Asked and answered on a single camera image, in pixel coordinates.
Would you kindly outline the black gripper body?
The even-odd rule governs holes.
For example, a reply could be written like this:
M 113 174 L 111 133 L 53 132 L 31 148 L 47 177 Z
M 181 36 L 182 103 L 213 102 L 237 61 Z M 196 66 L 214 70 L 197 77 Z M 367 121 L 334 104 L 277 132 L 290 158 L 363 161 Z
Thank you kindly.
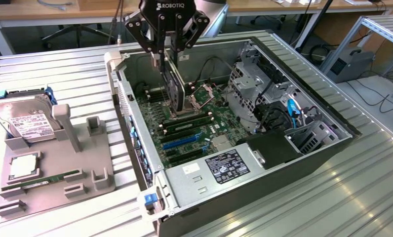
M 161 15 L 168 24 L 176 23 L 178 15 L 186 24 L 197 12 L 193 0 L 142 0 L 140 3 L 141 14 L 153 25 L 158 25 Z

